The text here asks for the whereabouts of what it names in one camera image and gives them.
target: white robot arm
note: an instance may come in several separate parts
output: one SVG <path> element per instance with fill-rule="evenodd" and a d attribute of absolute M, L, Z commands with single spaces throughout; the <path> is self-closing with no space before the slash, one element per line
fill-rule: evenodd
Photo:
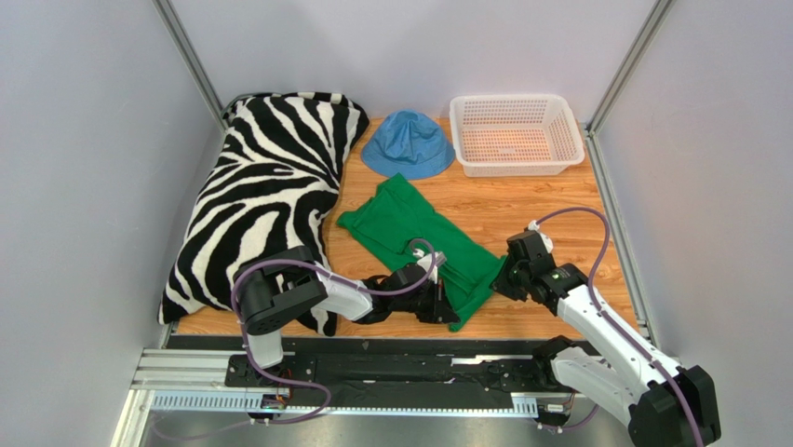
<path fill-rule="evenodd" d="M 392 311 L 410 311 L 419 321 L 427 323 L 453 323 L 459 318 L 451 309 L 442 283 L 437 279 L 437 269 L 446 261 L 443 252 L 435 252 L 435 266 L 428 280 L 414 292 L 393 298 L 372 297 L 365 289 L 399 290 L 426 276 L 432 263 L 432 254 L 424 255 L 415 264 L 397 270 L 384 281 L 370 278 L 352 281 L 346 285 L 310 270 L 288 265 L 263 269 L 246 279 L 239 296 L 242 323 L 248 332 L 248 343 L 252 357 L 262 368 L 277 365 L 284 358 L 281 345 L 281 327 L 297 318 L 302 312 L 316 309 L 335 312 L 350 321 L 360 324 L 378 323 Z M 277 259 L 309 262 L 305 247 L 278 254 Z"/>
<path fill-rule="evenodd" d="M 533 353 L 548 384 L 588 396 L 628 428 L 637 446 L 707 445 L 720 438 L 713 380 L 702 368 L 682 368 L 641 337 L 581 270 L 556 265 L 544 235 L 527 229 L 507 245 L 507 260 L 492 288 L 514 300 L 531 298 L 544 305 L 578 330 L 604 360 L 595 360 L 564 337 L 552 339 Z"/>

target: zebra print pillow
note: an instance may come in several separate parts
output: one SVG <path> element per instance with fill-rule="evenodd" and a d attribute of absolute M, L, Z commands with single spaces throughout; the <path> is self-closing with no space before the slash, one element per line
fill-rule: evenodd
<path fill-rule="evenodd" d="M 339 197 L 344 161 L 369 125 L 339 94 L 262 94 L 235 100 L 223 148 L 193 215 L 159 309 L 160 323 L 205 305 L 229 310 L 240 265 L 305 245 L 329 268 L 322 223 Z M 298 320 L 326 335 L 336 315 Z"/>

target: wooden floor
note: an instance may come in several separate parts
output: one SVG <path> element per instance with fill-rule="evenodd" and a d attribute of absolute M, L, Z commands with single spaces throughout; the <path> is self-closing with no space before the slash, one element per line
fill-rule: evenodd
<path fill-rule="evenodd" d="M 373 120 L 353 149 L 344 169 L 339 203 L 325 224 L 330 265 L 335 272 L 349 278 L 388 273 L 346 230 L 336 225 L 343 211 L 356 210 L 374 195 L 377 184 L 385 180 L 367 168 L 360 157 L 361 149 L 381 122 L 381 119 Z M 442 119 L 439 123 L 451 138 L 449 120 Z M 442 174 L 411 183 L 438 212 L 497 256 L 506 253 L 508 237 L 523 231 L 529 221 L 551 211 L 575 205 L 602 210 L 588 158 L 553 177 L 477 179 L 465 177 L 463 167 L 455 160 Z M 558 216 L 545 223 L 543 231 L 554 239 L 554 257 L 558 264 L 575 263 L 588 274 L 603 240 L 602 224 L 595 216 L 585 213 Z M 636 319 L 613 244 L 600 265 L 596 285 L 612 307 L 635 326 Z M 459 332 L 449 332 L 446 325 L 419 323 L 412 314 L 404 313 L 394 313 L 386 322 L 375 325 L 356 325 L 341 320 L 337 333 L 341 336 L 545 339 L 564 334 L 581 338 L 576 330 L 545 307 L 531 301 L 515 302 L 497 293 Z M 177 332 L 237 334 L 239 326 L 231 312 L 205 307 L 182 318 Z M 286 326 L 283 333 L 316 336 L 296 321 Z"/>

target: basket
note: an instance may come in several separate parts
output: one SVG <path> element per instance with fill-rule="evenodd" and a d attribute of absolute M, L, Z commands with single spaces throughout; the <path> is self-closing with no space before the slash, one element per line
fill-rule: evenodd
<path fill-rule="evenodd" d="M 557 95 L 451 100 L 451 140 L 468 177 L 556 175 L 584 161 L 584 142 Z"/>

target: hat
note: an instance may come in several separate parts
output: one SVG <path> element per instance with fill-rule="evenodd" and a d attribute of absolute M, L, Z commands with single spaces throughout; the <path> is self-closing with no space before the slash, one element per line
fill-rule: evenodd
<path fill-rule="evenodd" d="M 454 160 L 454 149 L 443 129 L 414 110 L 390 114 L 363 148 L 361 159 L 386 177 L 402 174 L 408 180 L 443 172 Z"/>

